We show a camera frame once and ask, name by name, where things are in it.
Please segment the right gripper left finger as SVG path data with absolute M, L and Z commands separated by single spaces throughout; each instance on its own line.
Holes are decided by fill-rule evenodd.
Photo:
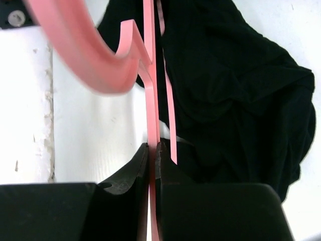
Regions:
M 101 183 L 1 186 L 1 240 L 145 240 L 148 145 Z

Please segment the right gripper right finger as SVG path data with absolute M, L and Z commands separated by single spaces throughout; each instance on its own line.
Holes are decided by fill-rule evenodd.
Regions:
M 292 240 L 274 190 L 265 184 L 198 184 L 156 148 L 160 240 Z

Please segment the black t shirt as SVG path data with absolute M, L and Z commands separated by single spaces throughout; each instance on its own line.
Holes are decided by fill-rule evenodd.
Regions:
M 264 183 L 281 200 L 315 134 L 314 74 L 256 32 L 232 1 L 161 1 L 159 119 L 172 85 L 178 166 L 197 183 Z

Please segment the pink hanger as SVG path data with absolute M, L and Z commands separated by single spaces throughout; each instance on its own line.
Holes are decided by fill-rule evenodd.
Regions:
M 84 1 L 26 1 L 27 9 L 42 27 L 67 66 L 88 87 L 99 93 L 129 92 L 137 77 L 146 99 L 149 161 L 149 202 L 153 240 L 169 240 L 161 216 L 161 137 L 156 76 L 157 29 L 165 30 L 160 1 L 143 1 L 143 32 L 134 20 L 123 21 L 116 52 L 94 28 Z

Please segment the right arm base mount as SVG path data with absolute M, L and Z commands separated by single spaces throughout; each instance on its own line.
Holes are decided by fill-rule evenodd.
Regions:
M 36 26 L 22 0 L 0 0 L 1 30 Z

